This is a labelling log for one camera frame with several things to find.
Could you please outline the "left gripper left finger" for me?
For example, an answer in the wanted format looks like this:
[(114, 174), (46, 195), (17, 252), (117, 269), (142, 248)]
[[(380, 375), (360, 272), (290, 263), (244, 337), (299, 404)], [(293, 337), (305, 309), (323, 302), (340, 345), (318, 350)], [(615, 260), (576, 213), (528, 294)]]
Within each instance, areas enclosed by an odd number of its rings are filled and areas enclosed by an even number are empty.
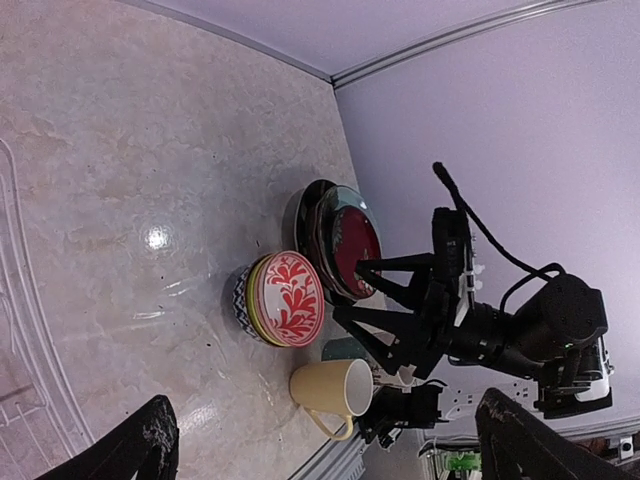
[(156, 395), (97, 443), (43, 479), (174, 479), (179, 428), (169, 398)]

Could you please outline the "green bowl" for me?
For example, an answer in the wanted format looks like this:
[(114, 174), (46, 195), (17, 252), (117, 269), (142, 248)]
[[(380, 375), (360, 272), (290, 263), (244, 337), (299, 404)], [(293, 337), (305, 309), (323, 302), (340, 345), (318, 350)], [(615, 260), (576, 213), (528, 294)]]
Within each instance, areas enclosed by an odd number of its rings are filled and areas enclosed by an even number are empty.
[(265, 332), (264, 328), (262, 327), (260, 321), (259, 321), (259, 315), (258, 315), (258, 310), (256, 307), (256, 303), (255, 303), (255, 285), (256, 285), (256, 279), (259, 273), (259, 269), (261, 268), (261, 266), (264, 264), (264, 262), (266, 260), (268, 260), (270, 258), (269, 255), (265, 255), (263, 257), (261, 257), (251, 268), (251, 271), (249, 273), (248, 276), (248, 280), (247, 280), (247, 288), (246, 288), (246, 303), (247, 303), (247, 310), (248, 310), (248, 314), (249, 314), (249, 319), (251, 322), (252, 327), (254, 328), (254, 330), (256, 331), (257, 335), (259, 336), (260, 340), (275, 346), (275, 347), (280, 347), (280, 344), (278, 344), (275, 340), (273, 340), (268, 333)]

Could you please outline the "small black square plate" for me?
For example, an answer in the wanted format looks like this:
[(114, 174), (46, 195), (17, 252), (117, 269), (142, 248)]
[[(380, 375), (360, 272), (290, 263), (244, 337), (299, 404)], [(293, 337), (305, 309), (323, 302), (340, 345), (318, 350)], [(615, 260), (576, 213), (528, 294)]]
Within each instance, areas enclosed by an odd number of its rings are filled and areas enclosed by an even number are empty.
[(357, 272), (360, 260), (379, 259), (381, 247), (376, 230), (367, 215), (354, 206), (341, 208), (332, 225), (332, 257), (341, 281), (357, 298), (375, 293)]

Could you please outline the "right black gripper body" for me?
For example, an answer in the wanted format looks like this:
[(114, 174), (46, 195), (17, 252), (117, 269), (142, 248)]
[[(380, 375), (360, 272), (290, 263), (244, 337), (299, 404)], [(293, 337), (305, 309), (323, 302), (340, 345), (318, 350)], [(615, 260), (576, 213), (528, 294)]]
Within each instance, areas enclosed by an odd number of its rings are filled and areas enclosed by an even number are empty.
[(476, 302), (465, 280), (447, 286), (432, 282), (421, 319), (426, 339), (416, 348), (414, 365), (437, 365), (443, 356), (465, 365), (493, 365), (500, 357), (498, 310)]

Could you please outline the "blue white patterned bowl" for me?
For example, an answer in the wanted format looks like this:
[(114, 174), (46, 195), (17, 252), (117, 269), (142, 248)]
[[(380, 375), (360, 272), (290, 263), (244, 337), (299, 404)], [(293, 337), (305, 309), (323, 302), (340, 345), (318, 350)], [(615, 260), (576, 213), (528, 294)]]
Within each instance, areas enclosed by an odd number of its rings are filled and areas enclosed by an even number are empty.
[(254, 340), (262, 342), (263, 339), (251, 323), (246, 302), (246, 287), (250, 272), (251, 265), (247, 266), (236, 279), (232, 292), (232, 307), (234, 317), (241, 329)]

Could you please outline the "black striped rim plate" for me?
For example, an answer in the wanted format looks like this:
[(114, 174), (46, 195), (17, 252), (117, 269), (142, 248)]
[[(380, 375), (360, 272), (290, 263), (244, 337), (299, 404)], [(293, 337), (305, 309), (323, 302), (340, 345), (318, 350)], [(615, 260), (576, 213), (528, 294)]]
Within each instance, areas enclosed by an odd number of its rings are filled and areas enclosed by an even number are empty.
[(334, 187), (335, 183), (326, 179), (317, 179), (306, 186), (298, 195), (296, 205), (296, 213), (293, 225), (293, 239), (295, 249), (304, 255), (316, 270), (324, 289), (325, 299), (332, 305), (343, 304), (346, 300), (331, 285), (322, 271), (322, 262), (318, 261), (316, 252), (314, 251), (312, 234), (315, 227), (309, 220), (309, 216), (320, 202), (324, 194), (330, 187)]

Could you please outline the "light green flower plate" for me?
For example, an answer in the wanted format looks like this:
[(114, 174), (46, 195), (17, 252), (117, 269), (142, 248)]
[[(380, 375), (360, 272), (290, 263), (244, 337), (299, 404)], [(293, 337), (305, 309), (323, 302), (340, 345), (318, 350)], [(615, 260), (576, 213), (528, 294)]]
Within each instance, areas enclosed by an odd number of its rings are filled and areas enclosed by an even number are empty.
[(322, 197), (317, 207), (316, 232), (319, 240), (319, 256), (329, 284), (340, 295), (353, 301), (357, 299), (343, 284), (332, 257), (332, 225), (337, 212), (345, 206), (362, 210), (373, 224), (377, 236), (377, 222), (364, 198), (354, 189), (344, 185), (331, 187)]

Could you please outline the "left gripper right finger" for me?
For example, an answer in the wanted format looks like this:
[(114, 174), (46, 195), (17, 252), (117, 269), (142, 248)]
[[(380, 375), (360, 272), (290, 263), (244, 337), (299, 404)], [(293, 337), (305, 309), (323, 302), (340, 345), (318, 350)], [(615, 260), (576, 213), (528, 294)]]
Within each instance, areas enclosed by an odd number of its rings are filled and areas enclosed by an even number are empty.
[(563, 438), (496, 388), (482, 396), (475, 421), (484, 479), (633, 477)]

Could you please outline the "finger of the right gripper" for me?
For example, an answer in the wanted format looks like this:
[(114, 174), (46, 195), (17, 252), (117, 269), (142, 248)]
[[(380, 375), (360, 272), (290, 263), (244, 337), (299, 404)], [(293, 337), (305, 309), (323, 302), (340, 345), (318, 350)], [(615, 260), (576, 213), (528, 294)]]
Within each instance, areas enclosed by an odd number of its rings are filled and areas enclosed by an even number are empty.
[(338, 306), (332, 318), (389, 375), (396, 375), (401, 367), (412, 367), (413, 377), (427, 380), (445, 355), (439, 329), (424, 315)]
[(395, 258), (358, 260), (355, 272), (375, 290), (410, 311), (424, 302), (435, 255), (421, 253)]

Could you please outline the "teal patterned mug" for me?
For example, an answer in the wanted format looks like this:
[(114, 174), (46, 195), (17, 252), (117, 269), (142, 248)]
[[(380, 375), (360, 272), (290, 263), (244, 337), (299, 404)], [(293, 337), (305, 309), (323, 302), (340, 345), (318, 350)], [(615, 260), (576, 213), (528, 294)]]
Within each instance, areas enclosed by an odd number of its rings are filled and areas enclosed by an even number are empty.
[(322, 348), (322, 361), (354, 359), (365, 360), (373, 371), (380, 369), (366, 348), (351, 336), (328, 340)]

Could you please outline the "red white floral teacup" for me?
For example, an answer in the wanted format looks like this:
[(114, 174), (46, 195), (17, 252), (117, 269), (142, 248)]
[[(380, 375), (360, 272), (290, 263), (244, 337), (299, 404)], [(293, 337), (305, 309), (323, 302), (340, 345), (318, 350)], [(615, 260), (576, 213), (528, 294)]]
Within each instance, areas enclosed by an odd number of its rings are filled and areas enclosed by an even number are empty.
[(311, 263), (296, 251), (272, 253), (260, 261), (251, 297), (262, 330), (279, 346), (306, 347), (322, 330), (323, 288)]

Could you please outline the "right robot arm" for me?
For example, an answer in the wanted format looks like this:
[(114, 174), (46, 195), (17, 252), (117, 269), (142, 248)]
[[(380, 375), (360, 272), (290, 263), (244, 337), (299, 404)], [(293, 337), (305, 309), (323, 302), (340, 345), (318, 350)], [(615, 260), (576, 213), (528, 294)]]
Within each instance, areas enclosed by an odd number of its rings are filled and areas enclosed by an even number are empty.
[[(602, 293), (558, 263), (535, 268), (511, 255), (461, 196), (444, 165), (433, 165), (454, 206), (435, 209), (430, 253), (360, 260), (357, 273), (403, 306), (384, 311), (338, 306), (334, 320), (390, 374), (412, 368), (426, 380), (444, 356), (538, 385), (535, 408), (546, 419), (611, 407), (611, 368), (604, 347), (608, 330)], [(469, 225), (526, 275), (513, 294), (534, 279), (543, 286), (515, 313), (475, 300), (474, 253)]]

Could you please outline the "pale yellow mug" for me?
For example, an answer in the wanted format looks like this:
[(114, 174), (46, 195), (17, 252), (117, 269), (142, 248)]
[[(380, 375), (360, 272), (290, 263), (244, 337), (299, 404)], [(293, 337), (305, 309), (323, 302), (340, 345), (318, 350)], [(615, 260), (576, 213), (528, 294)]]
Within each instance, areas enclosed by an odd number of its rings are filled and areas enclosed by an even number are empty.
[[(371, 405), (373, 375), (363, 359), (312, 363), (298, 368), (291, 375), (289, 393), (328, 438), (346, 441), (353, 435), (354, 419), (364, 415)], [(333, 433), (323, 423), (320, 414), (340, 417), (345, 432)]]

